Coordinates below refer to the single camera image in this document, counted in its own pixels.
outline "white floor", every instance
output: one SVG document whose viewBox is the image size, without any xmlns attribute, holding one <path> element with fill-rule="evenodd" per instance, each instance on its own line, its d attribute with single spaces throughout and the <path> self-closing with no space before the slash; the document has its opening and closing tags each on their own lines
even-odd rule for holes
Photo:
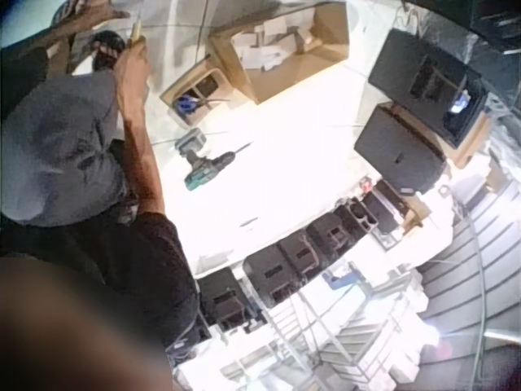
<svg viewBox="0 0 521 391">
<path fill-rule="evenodd" d="M 2 26 L 2 45 L 46 26 L 60 1 L 19 2 Z M 147 127 L 164 186 L 167 214 L 177 225 L 195 273 L 249 253 L 316 217 L 356 186 L 366 163 L 352 151 L 367 76 L 392 26 L 397 0 L 347 0 L 349 59 L 260 106 L 243 100 L 214 110 L 200 129 L 210 157 L 253 144 L 209 184 L 185 188 L 190 166 L 174 150 L 186 132 L 158 96 L 201 60 L 212 27 L 272 0 L 114 0 L 133 18 L 104 29 L 128 35 L 142 14 L 154 67 Z M 86 42 L 80 36 L 78 43 Z M 256 219 L 246 228 L 244 222 Z"/>
</svg>

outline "dark shirt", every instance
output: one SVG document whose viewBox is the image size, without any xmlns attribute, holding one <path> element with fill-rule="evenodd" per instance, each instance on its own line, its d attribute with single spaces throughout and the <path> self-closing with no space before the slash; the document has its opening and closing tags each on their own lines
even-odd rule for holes
<svg viewBox="0 0 521 391">
<path fill-rule="evenodd" d="M 140 311 L 166 348 L 195 322 L 197 288 L 176 227 L 158 213 L 129 226 L 107 215 L 71 226 L 9 224 L 2 255 L 27 254 L 105 283 Z"/>
</svg>

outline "hand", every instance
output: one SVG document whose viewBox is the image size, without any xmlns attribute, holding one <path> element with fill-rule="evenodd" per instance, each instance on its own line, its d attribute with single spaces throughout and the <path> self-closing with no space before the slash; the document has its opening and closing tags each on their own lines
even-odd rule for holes
<svg viewBox="0 0 521 391">
<path fill-rule="evenodd" d="M 86 31 L 114 19 L 126 19 L 130 13 L 118 11 L 108 0 L 90 0 L 90 5 L 73 16 L 78 31 Z"/>
<path fill-rule="evenodd" d="M 147 60 L 147 40 L 140 37 L 129 49 L 121 53 L 114 67 L 117 102 L 126 120 L 141 115 L 147 93 L 147 78 L 151 66 Z"/>
</svg>

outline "wall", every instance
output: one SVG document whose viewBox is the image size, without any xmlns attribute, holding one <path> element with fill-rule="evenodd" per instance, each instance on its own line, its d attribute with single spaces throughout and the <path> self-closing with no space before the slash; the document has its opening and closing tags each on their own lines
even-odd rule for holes
<svg viewBox="0 0 521 391">
<path fill-rule="evenodd" d="M 486 328 L 521 331 L 521 195 L 511 182 L 498 195 L 486 194 L 471 210 L 482 252 L 486 289 Z M 420 316 L 440 332 L 436 348 L 422 352 L 416 381 L 403 390 L 467 389 L 478 345 L 482 314 L 477 243 L 466 222 L 459 222 L 454 241 L 420 267 L 427 311 Z M 504 378 L 519 360 L 519 350 L 484 339 L 485 385 Z"/>
</svg>

